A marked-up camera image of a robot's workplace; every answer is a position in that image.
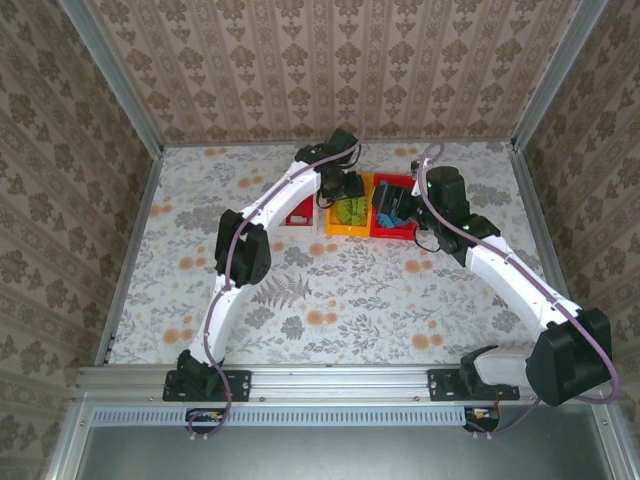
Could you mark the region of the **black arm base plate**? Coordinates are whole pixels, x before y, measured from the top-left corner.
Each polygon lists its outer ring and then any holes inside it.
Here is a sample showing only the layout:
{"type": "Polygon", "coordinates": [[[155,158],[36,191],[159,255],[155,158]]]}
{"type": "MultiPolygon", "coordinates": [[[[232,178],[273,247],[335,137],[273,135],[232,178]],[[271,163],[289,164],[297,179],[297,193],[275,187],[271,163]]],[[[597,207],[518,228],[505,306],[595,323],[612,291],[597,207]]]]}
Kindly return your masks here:
{"type": "Polygon", "coordinates": [[[518,387],[485,384],[477,374],[462,368],[427,371],[430,398],[433,401],[519,400],[518,387]]]}
{"type": "MultiPolygon", "coordinates": [[[[225,370],[232,401],[246,402],[251,389],[251,372],[225,370]]],[[[225,402],[227,393],[223,379],[216,370],[196,376],[183,370],[167,373],[162,391],[166,402],[225,402]]]]}

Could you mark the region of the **aluminium side rail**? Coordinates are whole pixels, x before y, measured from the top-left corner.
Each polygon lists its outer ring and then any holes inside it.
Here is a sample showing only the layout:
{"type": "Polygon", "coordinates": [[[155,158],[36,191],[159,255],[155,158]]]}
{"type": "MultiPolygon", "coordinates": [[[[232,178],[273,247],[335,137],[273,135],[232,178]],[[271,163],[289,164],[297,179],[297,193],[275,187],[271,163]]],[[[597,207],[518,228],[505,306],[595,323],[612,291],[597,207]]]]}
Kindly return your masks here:
{"type": "Polygon", "coordinates": [[[557,292],[570,298],[524,154],[513,145],[509,145],[508,151],[545,279],[557,292]]]}
{"type": "Polygon", "coordinates": [[[96,352],[94,366],[101,367],[109,362],[112,345],[121,320],[122,312],[126,302],[133,271],[141,246],[147,220],[153,204],[154,194],[157,189],[163,165],[163,151],[156,156],[149,171],[149,176],[140,201],[137,216],[131,231],[130,241],[124,257],[118,282],[114,290],[108,315],[104,324],[100,344],[96,352]]]}

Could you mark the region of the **small white red tray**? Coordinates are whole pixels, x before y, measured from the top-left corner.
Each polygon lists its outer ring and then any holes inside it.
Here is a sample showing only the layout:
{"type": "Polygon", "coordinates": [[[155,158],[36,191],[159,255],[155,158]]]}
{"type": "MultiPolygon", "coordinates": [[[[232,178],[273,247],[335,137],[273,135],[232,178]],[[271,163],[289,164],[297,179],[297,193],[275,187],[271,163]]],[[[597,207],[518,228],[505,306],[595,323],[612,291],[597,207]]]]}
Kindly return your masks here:
{"type": "Polygon", "coordinates": [[[285,225],[285,219],[281,222],[281,228],[282,229],[284,229],[284,230],[286,230],[288,232],[293,232],[293,233],[312,233],[314,231],[314,228],[317,226],[317,223],[318,223],[315,200],[314,200],[314,217],[313,217],[313,225],[312,226],[286,226],[285,225]]]}

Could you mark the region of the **green two-by-four lego brick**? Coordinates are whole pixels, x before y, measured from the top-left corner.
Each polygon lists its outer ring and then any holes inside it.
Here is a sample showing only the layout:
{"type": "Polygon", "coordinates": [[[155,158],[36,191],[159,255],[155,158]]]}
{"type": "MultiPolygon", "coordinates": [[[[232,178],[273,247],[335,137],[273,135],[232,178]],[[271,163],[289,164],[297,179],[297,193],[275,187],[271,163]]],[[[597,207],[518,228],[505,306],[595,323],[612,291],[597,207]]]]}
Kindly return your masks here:
{"type": "Polygon", "coordinates": [[[358,199],[344,199],[336,203],[336,217],[344,225],[357,226],[361,223],[358,199]]]}

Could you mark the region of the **aluminium frame post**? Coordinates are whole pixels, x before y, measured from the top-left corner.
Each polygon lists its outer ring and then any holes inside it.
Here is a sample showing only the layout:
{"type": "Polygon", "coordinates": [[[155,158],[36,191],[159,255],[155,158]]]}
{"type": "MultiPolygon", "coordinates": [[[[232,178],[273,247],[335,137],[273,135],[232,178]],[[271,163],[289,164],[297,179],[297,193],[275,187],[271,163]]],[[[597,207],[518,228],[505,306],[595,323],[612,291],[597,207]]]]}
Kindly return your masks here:
{"type": "Polygon", "coordinates": [[[59,0],[59,3],[101,70],[139,139],[152,157],[160,157],[163,141],[158,129],[153,125],[140,95],[128,78],[123,61],[117,58],[87,1],[59,0]]]}
{"type": "Polygon", "coordinates": [[[515,150],[523,150],[529,143],[607,3],[608,0],[579,1],[571,21],[514,130],[511,143],[515,150]]]}

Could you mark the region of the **aluminium mounting rail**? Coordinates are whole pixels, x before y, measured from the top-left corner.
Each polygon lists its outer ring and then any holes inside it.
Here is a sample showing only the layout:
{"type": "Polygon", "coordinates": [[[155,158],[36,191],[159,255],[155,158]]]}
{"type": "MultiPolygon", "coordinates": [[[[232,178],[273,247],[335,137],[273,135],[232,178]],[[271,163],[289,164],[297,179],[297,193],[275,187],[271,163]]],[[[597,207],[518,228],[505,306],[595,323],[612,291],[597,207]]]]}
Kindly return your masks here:
{"type": "MultiPolygon", "coordinates": [[[[233,366],[225,370],[251,372],[246,402],[456,402],[430,398],[427,371],[453,369],[423,366],[233,366]]],[[[114,365],[80,370],[79,393],[133,400],[162,399],[167,365],[114,365]]]]}

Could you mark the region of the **grey metal sheet panel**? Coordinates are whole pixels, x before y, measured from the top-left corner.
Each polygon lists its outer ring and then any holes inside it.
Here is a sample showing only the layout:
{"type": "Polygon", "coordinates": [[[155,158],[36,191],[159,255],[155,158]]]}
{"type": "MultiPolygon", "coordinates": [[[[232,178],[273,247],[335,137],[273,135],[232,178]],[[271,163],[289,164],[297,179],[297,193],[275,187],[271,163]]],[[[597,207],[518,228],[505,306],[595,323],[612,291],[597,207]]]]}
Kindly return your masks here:
{"type": "Polygon", "coordinates": [[[513,430],[225,426],[207,439],[127,409],[75,407],[45,480],[640,480],[616,407],[539,407],[513,430]]]}

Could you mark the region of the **red plastic bin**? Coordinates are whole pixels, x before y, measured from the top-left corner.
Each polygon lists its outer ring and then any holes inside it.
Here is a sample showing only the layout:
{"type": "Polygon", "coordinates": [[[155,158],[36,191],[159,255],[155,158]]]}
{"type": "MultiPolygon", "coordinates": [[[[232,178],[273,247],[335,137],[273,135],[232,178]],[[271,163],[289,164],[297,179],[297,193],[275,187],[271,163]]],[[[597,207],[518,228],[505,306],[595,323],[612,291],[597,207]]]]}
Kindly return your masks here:
{"type": "MultiPolygon", "coordinates": [[[[414,180],[411,176],[388,174],[388,173],[375,173],[373,177],[373,189],[376,189],[379,185],[393,185],[402,188],[408,188],[411,190],[414,185],[414,180]]],[[[414,222],[404,222],[394,229],[381,228],[377,222],[377,214],[379,213],[374,205],[371,205],[372,220],[370,227],[370,236],[378,239],[391,239],[391,240],[405,240],[410,241],[413,239],[413,232],[416,228],[414,222]]]]}

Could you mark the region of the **yellow plastic bin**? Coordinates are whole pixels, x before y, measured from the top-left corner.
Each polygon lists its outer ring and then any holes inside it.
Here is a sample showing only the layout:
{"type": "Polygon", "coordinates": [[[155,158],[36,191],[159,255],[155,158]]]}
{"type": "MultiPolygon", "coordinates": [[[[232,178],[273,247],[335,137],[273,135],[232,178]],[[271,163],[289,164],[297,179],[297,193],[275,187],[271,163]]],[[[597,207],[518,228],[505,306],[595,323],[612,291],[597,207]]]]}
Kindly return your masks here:
{"type": "Polygon", "coordinates": [[[372,220],[372,209],[371,209],[371,201],[373,195],[373,173],[361,173],[364,183],[365,194],[361,197],[366,197],[368,200],[369,208],[368,214],[365,217],[361,217],[361,223],[357,226],[352,225],[344,225],[340,223],[336,217],[336,203],[332,205],[325,215],[326,218],[326,233],[329,235],[344,235],[344,236],[355,236],[355,237],[369,237],[370,236],[370,227],[372,220]]]}

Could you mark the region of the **red lego brick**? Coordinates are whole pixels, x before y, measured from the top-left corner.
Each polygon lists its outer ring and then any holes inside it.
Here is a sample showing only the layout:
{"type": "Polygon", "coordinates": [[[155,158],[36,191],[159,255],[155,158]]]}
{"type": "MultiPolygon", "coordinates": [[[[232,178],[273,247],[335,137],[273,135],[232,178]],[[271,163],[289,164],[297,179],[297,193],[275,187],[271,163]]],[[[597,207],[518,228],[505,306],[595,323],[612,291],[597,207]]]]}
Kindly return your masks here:
{"type": "Polygon", "coordinates": [[[312,196],[302,201],[286,217],[286,226],[312,226],[314,217],[314,200],[312,196]]]}

